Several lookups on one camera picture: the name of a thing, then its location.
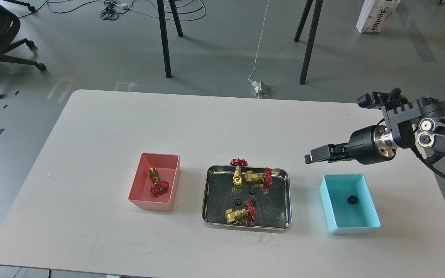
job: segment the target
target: white cable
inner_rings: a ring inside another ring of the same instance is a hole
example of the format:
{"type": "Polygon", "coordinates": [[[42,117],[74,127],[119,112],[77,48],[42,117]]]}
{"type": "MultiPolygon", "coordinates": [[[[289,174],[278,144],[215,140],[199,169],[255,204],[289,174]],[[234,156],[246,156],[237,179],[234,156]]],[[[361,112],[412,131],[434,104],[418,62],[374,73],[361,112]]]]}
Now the white cable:
{"type": "Polygon", "coordinates": [[[255,71],[255,68],[256,68],[256,57],[258,55],[258,49],[260,48],[260,41],[262,40],[263,27],[265,25],[265,16],[267,15],[267,8],[269,7],[269,1],[270,0],[267,0],[267,7],[265,7],[265,13],[263,14],[262,32],[260,33],[260,39],[258,39],[258,46],[256,47],[254,69],[252,70],[252,73],[247,77],[248,81],[250,81],[250,82],[253,82],[252,80],[250,80],[250,77],[253,75],[253,72],[255,71]]]}
{"type": "MultiPolygon", "coordinates": [[[[130,7],[128,7],[128,9],[130,9],[130,10],[132,10],[132,11],[136,11],[136,12],[138,12],[139,14],[145,14],[145,13],[143,13],[143,12],[141,12],[141,11],[137,11],[136,9],[134,9],[134,8],[130,8],[130,7]]],[[[155,16],[155,15],[150,15],[150,14],[145,14],[146,16],[150,16],[150,17],[153,17],[153,18],[159,18],[158,16],[155,16]]]]}
{"type": "Polygon", "coordinates": [[[193,0],[190,0],[190,1],[188,1],[188,2],[186,2],[185,4],[183,4],[183,5],[181,5],[181,6],[176,6],[177,8],[182,8],[182,7],[185,7],[186,5],[188,5],[188,4],[190,4],[191,2],[193,2],[193,0]]]}
{"type": "Polygon", "coordinates": [[[44,3],[62,3],[62,2],[68,2],[68,1],[71,1],[71,0],[61,0],[61,1],[56,1],[56,2],[51,2],[49,0],[41,0],[41,1],[44,2],[44,3]]]}

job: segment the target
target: cardboard box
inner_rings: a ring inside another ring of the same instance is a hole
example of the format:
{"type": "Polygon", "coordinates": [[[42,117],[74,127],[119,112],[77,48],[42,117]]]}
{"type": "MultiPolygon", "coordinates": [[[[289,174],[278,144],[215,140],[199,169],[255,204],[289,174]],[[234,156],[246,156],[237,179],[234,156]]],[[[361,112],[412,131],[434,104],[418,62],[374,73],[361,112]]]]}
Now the cardboard box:
{"type": "Polygon", "coordinates": [[[365,0],[357,22],[360,33],[380,33],[400,0],[365,0]]]}

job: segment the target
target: black cable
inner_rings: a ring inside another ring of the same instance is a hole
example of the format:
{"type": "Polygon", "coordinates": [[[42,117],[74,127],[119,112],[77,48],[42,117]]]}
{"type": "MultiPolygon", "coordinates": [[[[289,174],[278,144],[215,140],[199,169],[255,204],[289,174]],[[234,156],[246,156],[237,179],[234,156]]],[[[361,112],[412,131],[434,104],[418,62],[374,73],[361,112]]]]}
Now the black cable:
{"type": "Polygon", "coordinates": [[[116,10],[113,8],[113,6],[115,6],[115,4],[116,4],[116,0],[109,0],[109,1],[105,0],[104,5],[106,7],[104,8],[104,10],[101,11],[100,19],[113,21],[113,20],[120,18],[120,16],[116,12],[116,10]]]}
{"type": "Polygon", "coordinates": [[[48,4],[48,9],[49,9],[51,12],[53,12],[53,13],[55,13],[55,14],[66,14],[66,13],[68,13],[68,12],[72,12],[72,11],[74,11],[74,10],[80,8],[80,7],[83,7],[83,6],[87,5],[87,4],[94,3],[94,2],[97,2],[97,1],[99,1],[99,0],[94,0],[94,1],[87,2],[87,3],[82,4],[82,5],[76,7],[76,8],[74,8],[74,9],[72,9],[72,10],[69,10],[69,11],[53,11],[53,10],[51,10],[51,7],[50,7],[50,5],[49,5],[49,2],[46,2],[46,3],[48,4]]]}
{"type": "MultiPolygon", "coordinates": [[[[44,2],[44,3],[42,3],[42,5],[41,5],[39,8],[37,8],[34,12],[37,12],[38,10],[40,10],[42,7],[44,7],[44,5],[45,5],[46,3],[47,3],[47,1],[44,2]]],[[[31,14],[33,14],[34,12],[31,12],[30,14],[26,14],[26,15],[20,16],[19,18],[26,17],[27,15],[31,15],[31,14]]]]}
{"type": "MultiPolygon", "coordinates": [[[[179,14],[192,14],[192,13],[194,13],[194,12],[196,12],[196,11],[200,11],[201,9],[203,9],[204,7],[199,7],[198,9],[196,9],[196,10],[193,10],[193,11],[189,11],[189,12],[178,12],[179,14]]],[[[172,14],[173,12],[172,11],[164,11],[164,12],[166,12],[166,13],[170,13],[170,14],[172,14]]]]}
{"type": "Polygon", "coordinates": [[[445,179],[445,175],[440,172],[438,169],[434,168],[434,166],[430,165],[427,161],[425,161],[425,159],[422,157],[422,154],[420,153],[420,151],[416,148],[416,146],[411,148],[411,151],[413,151],[413,153],[418,157],[418,159],[425,164],[425,166],[427,166],[432,172],[434,172],[435,174],[437,174],[438,176],[440,176],[441,178],[445,179]]]}
{"type": "Polygon", "coordinates": [[[13,278],[15,278],[21,270],[22,270],[22,268],[19,268],[18,271],[16,272],[16,274],[13,276],[13,278]]]}

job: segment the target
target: metal tray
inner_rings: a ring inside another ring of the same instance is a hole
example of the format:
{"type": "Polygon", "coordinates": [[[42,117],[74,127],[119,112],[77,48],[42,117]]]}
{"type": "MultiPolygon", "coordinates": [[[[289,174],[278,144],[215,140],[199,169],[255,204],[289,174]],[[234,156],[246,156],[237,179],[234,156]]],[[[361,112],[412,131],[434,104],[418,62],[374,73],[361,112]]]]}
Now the metal tray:
{"type": "Polygon", "coordinates": [[[283,231],[291,226],[291,202],[289,196],[289,176],[282,169],[272,169],[272,187],[270,192],[263,194],[261,188],[254,188],[255,194],[250,195],[250,187],[244,181],[248,170],[264,174],[265,168],[242,167],[243,188],[238,193],[233,193],[233,174],[235,166],[214,165],[207,170],[207,182],[205,184],[203,220],[209,225],[219,228],[242,230],[268,230],[283,231]],[[241,206],[236,206],[235,199],[242,200],[241,206]],[[242,209],[245,201],[254,198],[257,213],[255,225],[228,225],[227,209],[242,209]]]}

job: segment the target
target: concrete floor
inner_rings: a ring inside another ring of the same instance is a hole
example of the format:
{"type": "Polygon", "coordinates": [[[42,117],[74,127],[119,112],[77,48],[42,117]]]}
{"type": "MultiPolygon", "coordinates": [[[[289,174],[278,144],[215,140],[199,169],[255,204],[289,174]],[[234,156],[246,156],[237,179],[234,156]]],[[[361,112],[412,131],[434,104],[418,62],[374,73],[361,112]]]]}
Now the concrete floor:
{"type": "MultiPolygon", "coordinates": [[[[51,8],[66,11],[85,2],[71,0],[51,4],[51,8]]],[[[53,14],[43,7],[21,19],[17,39],[32,39],[37,49],[31,52],[21,46],[9,54],[35,59],[48,70],[13,64],[0,67],[0,92],[5,94],[0,100],[0,224],[73,91],[250,97],[247,76],[254,66],[267,1],[203,2],[207,16],[182,22],[184,37],[178,37],[174,23],[168,22],[171,79],[164,76],[155,18],[128,12],[117,21],[100,20],[104,5],[95,2],[69,14],[53,14]]],[[[40,0],[30,3],[42,4],[40,0]]],[[[19,16],[28,12],[25,7],[2,4],[19,16]]],[[[271,85],[272,98],[283,100],[355,102],[367,92],[390,92],[396,86],[410,100],[426,96],[445,100],[445,4],[437,0],[402,3],[381,34],[360,34],[355,24],[362,4],[361,0],[325,1],[307,84],[299,85],[310,19],[300,42],[293,42],[304,1],[271,0],[253,78],[271,85]]],[[[147,14],[157,12],[145,0],[138,0],[134,7],[147,14]]],[[[194,1],[183,9],[198,7],[194,1]]],[[[349,136],[338,134],[330,143],[347,141],[349,136]]],[[[436,166],[445,171],[445,158],[436,166]]],[[[383,173],[385,178],[395,174],[383,173]]],[[[445,198],[445,181],[437,180],[445,198]]],[[[17,271],[0,267],[0,278],[11,278],[17,271]]],[[[46,270],[21,269],[16,277],[47,274],[46,270]]],[[[53,278],[70,277],[105,275],[53,271],[53,278]]]]}

